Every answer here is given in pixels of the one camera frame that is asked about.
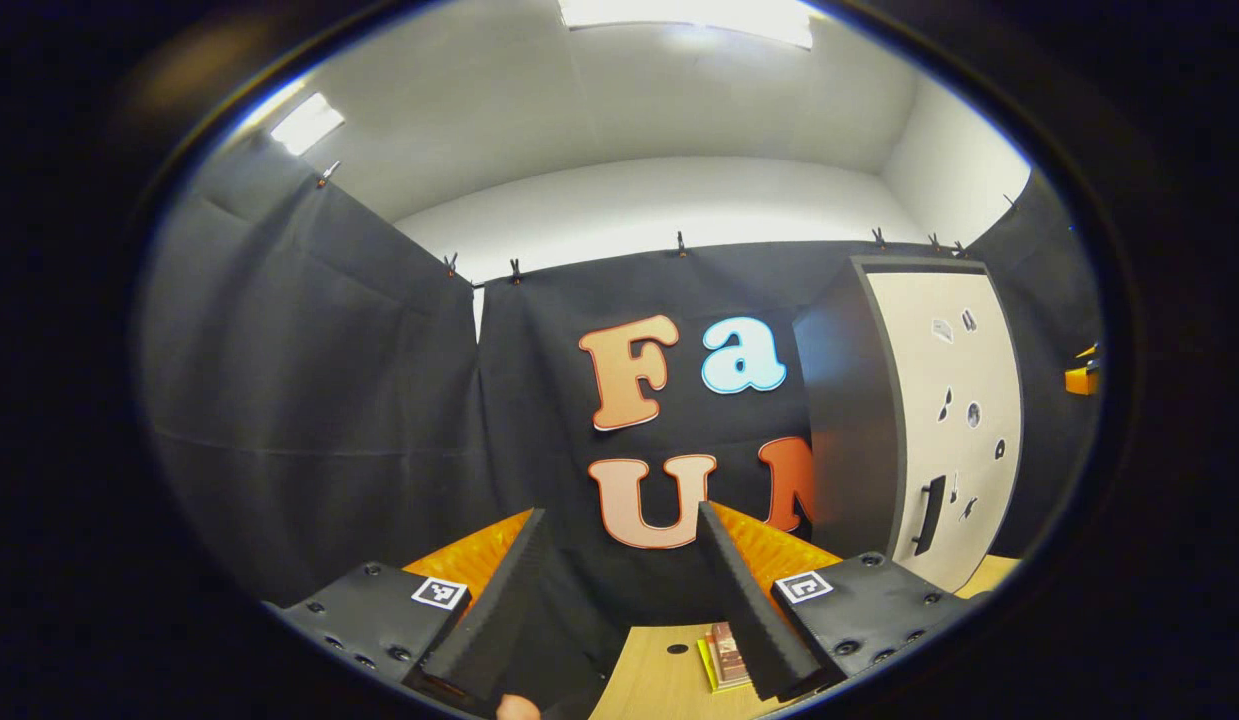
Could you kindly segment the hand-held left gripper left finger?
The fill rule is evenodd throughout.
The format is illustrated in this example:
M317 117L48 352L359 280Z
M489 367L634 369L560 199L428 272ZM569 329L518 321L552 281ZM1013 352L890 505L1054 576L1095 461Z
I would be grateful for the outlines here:
M546 512L527 509L405 566L367 561L266 608L383 683L446 706L494 706L545 556Z

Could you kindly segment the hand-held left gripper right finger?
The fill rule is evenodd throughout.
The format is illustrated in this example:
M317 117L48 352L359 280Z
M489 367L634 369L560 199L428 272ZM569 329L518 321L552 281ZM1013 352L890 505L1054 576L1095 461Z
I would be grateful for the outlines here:
M883 553L843 559L711 501L698 503L698 550L761 700L873 673L970 612Z

